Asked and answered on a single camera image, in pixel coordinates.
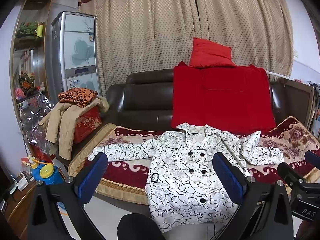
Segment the white crackle pattern coat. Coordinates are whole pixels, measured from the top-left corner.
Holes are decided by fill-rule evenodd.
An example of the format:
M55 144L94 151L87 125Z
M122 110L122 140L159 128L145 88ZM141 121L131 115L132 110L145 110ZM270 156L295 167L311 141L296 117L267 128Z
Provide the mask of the white crackle pattern coat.
M216 222L227 224L237 205L216 175L212 159L220 152L248 176L247 165L279 164L283 153L258 145L260 131L244 138L211 126L180 124L140 144L100 145L88 156L104 153L110 162L150 159L146 195L153 221L161 232L177 226Z

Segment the blue yellow toy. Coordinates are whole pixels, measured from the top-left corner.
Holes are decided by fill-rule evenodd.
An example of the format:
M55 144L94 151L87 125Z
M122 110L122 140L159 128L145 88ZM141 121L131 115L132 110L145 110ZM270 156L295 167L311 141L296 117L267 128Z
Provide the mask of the blue yellow toy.
M40 180L46 185L63 183L58 168L52 163L41 162L31 155L28 157L28 161L31 166L31 173L36 180Z

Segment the black knee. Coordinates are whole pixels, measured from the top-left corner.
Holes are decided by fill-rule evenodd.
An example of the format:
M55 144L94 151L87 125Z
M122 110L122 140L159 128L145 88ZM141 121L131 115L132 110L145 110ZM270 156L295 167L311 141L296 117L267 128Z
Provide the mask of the black knee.
M165 240L157 224L139 213L124 215L117 226L118 240Z

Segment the floral red beige blanket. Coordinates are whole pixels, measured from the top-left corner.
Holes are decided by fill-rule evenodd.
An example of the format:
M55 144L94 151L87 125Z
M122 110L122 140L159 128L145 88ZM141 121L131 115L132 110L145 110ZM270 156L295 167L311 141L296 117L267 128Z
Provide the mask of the floral red beige blanket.
M73 146L74 157L68 165L68 174L76 176L89 163L88 155L98 145L114 143L141 143L157 138L162 132L128 129L114 124L101 125L85 140ZM314 183L319 179L319 170L305 161L307 151L319 155L319 141L299 122L289 116L276 128L262 134L260 147L281 149L284 160L306 181ZM96 193L125 202L146 205L148 203L145 184L150 162L148 159L110 163Z

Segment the large red cushion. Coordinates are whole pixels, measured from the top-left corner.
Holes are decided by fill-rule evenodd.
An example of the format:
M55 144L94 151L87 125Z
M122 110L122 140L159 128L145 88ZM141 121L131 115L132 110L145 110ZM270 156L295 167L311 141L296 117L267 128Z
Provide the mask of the large red cushion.
M180 63L173 74L173 128L186 122L238 135L275 128L270 83L263 68L199 69Z

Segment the clear plastic wrap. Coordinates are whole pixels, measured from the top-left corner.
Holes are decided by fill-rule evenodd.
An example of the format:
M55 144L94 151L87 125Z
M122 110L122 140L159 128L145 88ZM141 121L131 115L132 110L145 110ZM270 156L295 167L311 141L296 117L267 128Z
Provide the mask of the clear plastic wrap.
M50 156L52 143L46 140L46 128L41 127L39 122L54 108L53 104L39 92L20 100L18 107L25 142Z

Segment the orange black patterned cloth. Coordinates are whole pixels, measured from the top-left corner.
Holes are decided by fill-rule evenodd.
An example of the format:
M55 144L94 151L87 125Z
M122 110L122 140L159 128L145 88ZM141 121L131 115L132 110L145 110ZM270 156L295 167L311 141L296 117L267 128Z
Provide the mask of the orange black patterned cloth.
M79 107L89 105L96 97L98 92L88 88L72 88L58 94L59 102L70 103Z

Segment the orange artificial flowers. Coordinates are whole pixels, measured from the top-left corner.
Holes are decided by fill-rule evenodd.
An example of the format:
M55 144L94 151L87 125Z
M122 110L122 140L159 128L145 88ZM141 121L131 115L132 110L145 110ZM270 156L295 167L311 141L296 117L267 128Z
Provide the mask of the orange artificial flowers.
M18 84L24 93L30 93L35 90L35 74L21 71L18 76Z

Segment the small red pillow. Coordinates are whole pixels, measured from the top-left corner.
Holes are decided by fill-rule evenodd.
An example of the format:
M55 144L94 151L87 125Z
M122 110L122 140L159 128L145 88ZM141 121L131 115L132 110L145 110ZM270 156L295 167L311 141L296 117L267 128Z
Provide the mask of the small red pillow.
M232 61L232 49L228 46L194 37L189 67L235 67Z

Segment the silver floor air conditioner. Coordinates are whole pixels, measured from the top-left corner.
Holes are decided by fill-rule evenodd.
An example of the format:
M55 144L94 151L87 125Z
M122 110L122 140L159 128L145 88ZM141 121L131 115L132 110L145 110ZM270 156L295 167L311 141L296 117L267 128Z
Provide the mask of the silver floor air conditioner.
M52 74L55 94L88 88L101 95L94 15L63 11L52 22Z

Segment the wooden display shelf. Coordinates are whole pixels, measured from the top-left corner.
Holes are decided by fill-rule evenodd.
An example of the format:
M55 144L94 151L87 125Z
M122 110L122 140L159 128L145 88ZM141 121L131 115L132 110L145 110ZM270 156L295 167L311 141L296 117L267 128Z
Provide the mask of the wooden display shelf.
M20 114L18 103L20 100L28 98L36 93L43 93L49 99L46 73L46 41L48 18L53 0L19 0L17 20L10 50L10 88L14 106L15 116L20 128L23 143L33 155L44 155L36 146L30 146L23 137L20 124ZM22 22L43 22L44 30L42 37L16 37L18 28ZM24 93L18 84L18 76L21 71L35 74L35 90Z

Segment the green plant ornament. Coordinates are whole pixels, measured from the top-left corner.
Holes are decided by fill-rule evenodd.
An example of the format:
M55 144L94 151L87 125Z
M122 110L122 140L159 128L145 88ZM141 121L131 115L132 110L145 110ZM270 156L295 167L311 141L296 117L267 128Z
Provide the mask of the green plant ornament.
M42 37L43 22L22 22L18 28L16 37Z

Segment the beige dotted curtain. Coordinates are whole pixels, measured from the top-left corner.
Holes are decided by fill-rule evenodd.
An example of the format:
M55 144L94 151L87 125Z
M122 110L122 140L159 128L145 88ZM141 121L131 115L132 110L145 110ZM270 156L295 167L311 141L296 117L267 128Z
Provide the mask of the beige dotted curtain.
M237 65L289 76L293 29L285 0L78 0L97 18L101 92L132 74L189 62L193 39L231 47Z

